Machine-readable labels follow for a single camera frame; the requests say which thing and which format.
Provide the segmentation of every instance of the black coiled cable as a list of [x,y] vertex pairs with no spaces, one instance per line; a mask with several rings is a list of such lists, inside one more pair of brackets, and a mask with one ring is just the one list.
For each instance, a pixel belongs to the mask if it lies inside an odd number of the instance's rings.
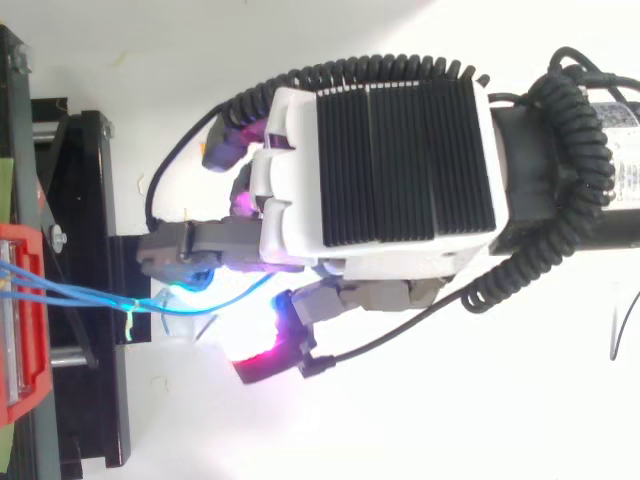
[[614,186],[607,136],[572,78],[551,72],[541,77],[525,98],[530,108],[542,111],[578,178],[548,228],[462,291],[462,303],[473,313],[486,312],[571,256],[597,224]]
[[[373,55],[327,62],[302,70],[291,70],[236,95],[222,105],[222,116],[228,127],[242,129],[269,115],[271,102],[280,87],[318,91],[325,88],[393,81],[433,80],[436,78],[472,78],[475,67],[468,66],[460,74],[461,63],[454,60],[447,68],[446,59],[418,55]],[[478,83],[486,87],[489,76]]]

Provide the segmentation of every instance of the red plastic part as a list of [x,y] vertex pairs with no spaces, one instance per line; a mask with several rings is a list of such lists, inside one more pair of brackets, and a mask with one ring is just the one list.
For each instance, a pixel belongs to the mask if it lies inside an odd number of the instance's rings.
[[[42,234],[23,225],[0,224],[0,240],[9,240],[16,246],[16,264],[20,268],[44,277]],[[23,293],[43,295],[42,290],[20,287]],[[47,309],[42,303],[20,300],[20,335],[22,368],[27,392],[20,400],[7,405],[7,391],[4,378],[0,378],[0,426],[15,422],[38,405],[51,391],[51,361],[49,356],[49,329]],[[3,375],[4,352],[0,352],[0,376]]]

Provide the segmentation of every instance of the red clamp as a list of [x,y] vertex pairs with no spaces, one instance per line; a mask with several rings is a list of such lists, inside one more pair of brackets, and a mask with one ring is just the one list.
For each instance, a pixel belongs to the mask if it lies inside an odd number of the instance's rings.
[[[0,224],[0,258],[44,277],[42,234],[23,225]],[[3,282],[4,278],[0,277],[2,291],[44,294],[42,290],[12,286]],[[0,376],[0,426],[15,422],[51,391],[44,304],[0,298]]]

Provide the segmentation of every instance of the blue wire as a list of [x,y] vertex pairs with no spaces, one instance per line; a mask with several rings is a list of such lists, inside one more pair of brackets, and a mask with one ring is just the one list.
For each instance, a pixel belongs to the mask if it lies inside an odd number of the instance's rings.
[[180,316],[180,317],[191,317],[191,316],[198,316],[198,315],[207,315],[209,313],[213,313],[213,312],[216,312],[218,310],[222,310],[223,308],[229,307],[229,306],[233,305],[234,303],[239,302],[240,300],[248,297],[253,292],[255,292],[258,288],[260,288],[262,285],[264,285],[269,280],[271,280],[274,276],[275,276],[275,273],[267,273],[266,275],[261,277],[257,282],[255,282],[249,288],[247,288],[244,292],[242,292],[240,295],[238,295],[237,297],[234,297],[231,300],[227,300],[226,302],[220,303],[219,305],[216,305],[214,307],[207,308],[207,309],[204,309],[204,310],[172,310],[172,309],[169,309],[169,308],[165,309],[165,308],[159,307],[159,306],[157,306],[155,304],[148,305],[146,303],[148,301],[151,302],[151,300],[140,300],[140,306],[142,306],[143,308],[148,309],[148,310],[150,310],[152,312],[156,312],[156,313],[163,313],[164,312],[165,315],[175,315],[175,316]]
[[32,293],[20,292],[0,292],[0,298],[11,298],[13,300],[27,300],[35,303],[45,303],[47,305],[55,305],[60,307],[96,307],[94,303],[80,302],[78,300],[70,300],[68,298],[46,297],[44,295],[35,295]]
[[[61,285],[55,282],[51,282],[46,280],[38,275],[34,275],[31,272],[23,270],[20,267],[12,265],[10,263],[4,262],[0,260],[0,269],[4,269],[8,272],[11,272],[14,277],[11,278],[11,282],[13,284],[23,286],[26,288],[33,289],[41,289],[41,290],[52,290],[58,292],[62,295],[70,297],[69,299],[61,299],[56,297],[48,297],[44,295],[33,295],[33,294],[25,294],[25,293],[16,293],[16,292],[0,292],[0,298],[15,298],[19,300],[28,300],[32,302],[46,303],[49,305],[59,305],[59,306],[67,306],[67,307],[110,307],[117,310],[122,310],[124,312],[130,313],[133,311],[137,312],[154,312],[154,313],[162,313],[165,315],[174,315],[174,316],[197,316],[197,315],[206,315],[213,313],[222,308],[228,307],[253,293],[256,289],[264,285],[267,281],[269,281],[274,273],[266,274],[253,285],[251,285],[247,290],[245,290],[240,295],[228,300],[219,305],[215,305],[211,308],[207,308],[204,310],[175,310],[168,309],[165,307],[158,306],[154,300],[152,299],[134,299],[128,297],[121,297],[119,295],[113,295],[106,292],[100,292],[98,290],[94,290],[91,288],[85,288],[75,285]],[[0,270],[0,276],[6,277],[8,274],[2,272]]]

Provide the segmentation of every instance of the black cylindrical motor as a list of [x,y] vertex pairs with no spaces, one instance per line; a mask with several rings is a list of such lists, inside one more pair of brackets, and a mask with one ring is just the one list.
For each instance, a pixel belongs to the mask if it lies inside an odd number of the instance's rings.
[[[616,169],[615,190],[602,221],[581,249],[640,246],[640,104],[593,103],[608,137]],[[493,252],[518,249],[532,232],[554,219],[562,191],[575,178],[541,114],[527,107],[492,110],[504,146],[510,220]]]

